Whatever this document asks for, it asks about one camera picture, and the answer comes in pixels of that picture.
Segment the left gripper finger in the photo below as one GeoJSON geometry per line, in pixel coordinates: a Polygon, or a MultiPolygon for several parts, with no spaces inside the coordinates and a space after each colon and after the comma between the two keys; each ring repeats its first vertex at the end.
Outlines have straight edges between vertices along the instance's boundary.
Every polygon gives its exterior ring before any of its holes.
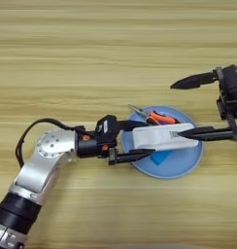
{"type": "Polygon", "coordinates": [[[134,128],[144,126],[148,126],[148,124],[132,120],[118,121],[118,130],[123,131],[132,131],[134,128]]]}
{"type": "Polygon", "coordinates": [[[109,151],[108,163],[109,165],[115,165],[118,163],[133,162],[148,157],[152,153],[154,153],[154,150],[152,149],[137,149],[131,150],[128,153],[120,154],[116,148],[111,148],[109,151]]]}

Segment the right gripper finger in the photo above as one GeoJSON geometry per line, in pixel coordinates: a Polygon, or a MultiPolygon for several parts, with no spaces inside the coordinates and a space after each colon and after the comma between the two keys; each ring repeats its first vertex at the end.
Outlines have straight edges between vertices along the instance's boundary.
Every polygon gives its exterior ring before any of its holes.
{"type": "MultiPolygon", "coordinates": [[[[217,100],[217,106],[220,114],[222,113],[222,105],[219,100],[217,100]]],[[[185,130],[179,132],[179,135],[193,140],[198,141],[220,141],[220,140],[232,140],[237,141],[237,124],[236,119],[231,113],[227,113],[225,118],[228,123],[228,127],[225,128],[214,128],[212,126],[202,126],[193,129],[185,130]]]]}
{"type": "Polygon", "coordinates": [[[202,85],[211,84],[218,79],[215,71],[191,75],[183,78],[171,86],[171,89],[196,89],[202,85]]]}

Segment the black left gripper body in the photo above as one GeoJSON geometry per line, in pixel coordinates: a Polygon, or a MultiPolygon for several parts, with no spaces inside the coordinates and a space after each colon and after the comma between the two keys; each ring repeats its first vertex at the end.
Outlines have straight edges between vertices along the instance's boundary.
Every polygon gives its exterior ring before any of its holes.
{"type": "Polygon", "coordinates": [[[77,129],[77,156],[84,158],[106,158],[109,149],[117,146],[119,127],[117,125],[98,124],[95,130],[86,131],[83,126],[77,129]]]}

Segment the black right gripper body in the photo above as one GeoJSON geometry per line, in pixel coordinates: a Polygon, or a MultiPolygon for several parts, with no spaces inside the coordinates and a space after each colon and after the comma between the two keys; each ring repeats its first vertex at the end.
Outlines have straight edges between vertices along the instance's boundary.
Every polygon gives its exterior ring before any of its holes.
{"type": "Polygon", "coordinates": [[[237,119],[237,67],[218,67],[216,69],[220,98],[222,105],[221,117],[224,119],[227,113],[231,113],[237,119]]]}

